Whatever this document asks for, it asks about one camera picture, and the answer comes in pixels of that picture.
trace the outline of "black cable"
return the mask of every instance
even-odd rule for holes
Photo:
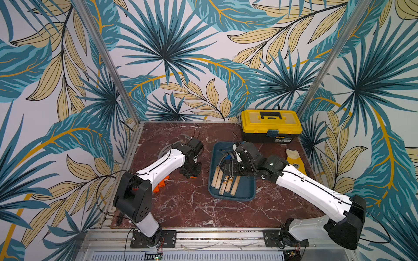
[[[197,138],[196,139],[198,139],[199,138],[199,136],[200,136],[200,127],[199,127],[199,125],[197,125],[196,124],[196,126],[197,126],[197,128],[199,129],[199,134],[197,135]]]
[[[194,134],[196,133],[196,127],[193,126],[193,136],[191,137],[192,139],[194,138]]]
[[[299,259],[299,261],[302,261],[302,258],[305,255],[305,251],[306,251],[306,245],[305,245],[305,248],[303,249],[303,253],[301,254],[301,259]]]
[[[148,172],[150,172],[151,173],[151,171],[153,171],[155,168],[158,168],[161,164],[163,164],[164,162],[166,162],[166,160],[168,160],[168,158],[170,157],[170,155],[171,155],[171,149],[173,148],[173,145],[171,145],[171,147],[170,147],[170,152],[168,153],[168,157],[166,157],[166,159],[165,160],[163,160],[163,162],[161,162],[160,164],[158,164],[157,166],[155,166],[155,167],[153,167],[151,170],[149,170]]]
[[[297,176],[298,178],[300,178],[300,179],[304,179],[303,177],[301,177],[301,176],[299,176],[299,175],[297,175],[297,174],[295,174],[295,173],[293,173],[293,172],[290,172],[290,171],[286,171],[286,170],[282,170],[282,171],[279,171],[279,172],[276,172],[276,173],[273,173],[273,174],[277,174],[277,173],[280,173],[280,172],[287,172],[287,173],[290,173],[290,174],[293,174],[293,175],[295,175],[295,176]],[[312,184],[312,185],[314,185],[315,187],[317,187],[317,188],[320,188],[321,190],[323,190],[324,192],[326,192],[327,194],[329,194],[329,195],[331,195],[333,198],[335,198],[335,199],[337,199],[339,202],[342,202],[342,203],[344,203],[344,204],[347,204],[347,205],[349,205],[349,206],[353,206],[353,207],[355,207],[355,208],[358,208],[358,209],[360,209],[360,210],[362,210],[362,211],[364,211],[364,212],[366,212],[367,214],[369,214],[370,216],[372,216],[372,218],[374,218],[378,223],[379,223],[379,225],[385,230],[385,233],[386,233],[386,235],[388,236],[388,238],[389,238],[389,240],[387,240],[386,242],[377,242],[377,241],[372,241],[372,240],[368,240],[368,239],[364,239],[364,238],[360,238],[360,239],[362,239],[362,240],[364,240],[364,241],[368,241],[368,242],[372,242],[372,243],[377,243],[377,244],[387,244],[387,243],[390,243],[391,241],[392,241],[392,238],[391,238],[391,236],[390,236],[390,234],[389,234],[389,232],[387,231],[387,229],[385,228],[385,226],[375,217],[375,216],[373,216],[369,211],[367,211],[366,209],[363,209],[363,208],[361,208],[361,207],[357,207],[356,205],[354,205],[354,204],[350,204],[350,203],[347,203],[347,202],[344,202],[344,201],[342,201],[342,200],[340,200],[339,198],[337,198],[336,196],[334,196],[332,193],[330,193],[330,192],[328,192],[328,191],[326,191],[325,189],[323,189],[323,188],[321,188],[320,186],[318,186],[317,184],[315,184],[315,183],[312,183],[312,182],[310,182],[309,180],[305,180],[306,182],[308,182],[308,183],[310,183],[310,184]]]
[[[134,229],[135,228],[131,228],[129,230],[128,234],[126,235],[125,248],[123,249],[123,259],[125,259],[125,261],[126,261],[126,244],[128,244],[128,236],[129,236],[129,233],[131,233],[131,231],[134,230]]]

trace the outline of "wooden handle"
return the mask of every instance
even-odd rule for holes
[[[234,176],[229,175],[229,179],[228,179],[228,183],[227,183],[227,187],[225,188],[225,192],[229,193],[229,191],[231,191],[231,187],[232,187],[232,181],[234,179]]]
[[[220,170],[221,170],[221,168],[219,166],[216,166],[215,174],[213,175],[211,187],[215,187],[216,181],[218,180],[218,174],[219,174]]]
[[[224,175],[224,172],[222,170],[219,170],[218,179],[216,180],[215,188],[218,190],[221,187],[222,183],[222,176]]]
[[[219,190],[219,195],[221,195],[221,196],[224,194],[225,188],[227,187],[228,177],[229,176],[224,177],[224,181],[222,182],[221,189]]]
[[[232,186],[231,196],[235,196],[235,193],[237,192],[238,183],[240,182],[241,176],[237,176],[235,179],[234,185]]]

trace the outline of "marble tabletop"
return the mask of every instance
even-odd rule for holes
[[[179,227],[278,227],[287,218],[316,218],[324,215],[308,201],[288,189],[257,180],[256,197],[249,202],[237,202],[213,198],[208,191],[208,176],[213,146],[219,141],[233,141],[235,132],[241,138],[241,126],[236,123],[198,123],[199,140],[204,151],[198,157],[202,162],[201,174],[196,179],[186,179],[175,170],[165,181],[160,192],[153,193],[152,214],[163,228]],[[135,172],[157,160],[159,151],[179,139],[180,134],[195,137],[199,130],[193,123],[145,123],[130,170]],[[297,150],[305,164],[308,176],[313,177],[299,140],[290,144],[255,143],[260,152],[268,157],[276,154],[286,158],[286,149]],[[128,228],[124,220],[116,227]]]

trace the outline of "toolbox lid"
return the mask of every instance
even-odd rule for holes
[[[302,125],[294,111],[244,110],[241,113],[245,133],[267,133],[277,130],[282,134],[300,134]]]

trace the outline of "yellow toolbox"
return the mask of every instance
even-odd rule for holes
[[[289,143],[302,133],[294,111],[244,110],[241,125],[242,138],[247,142]]]

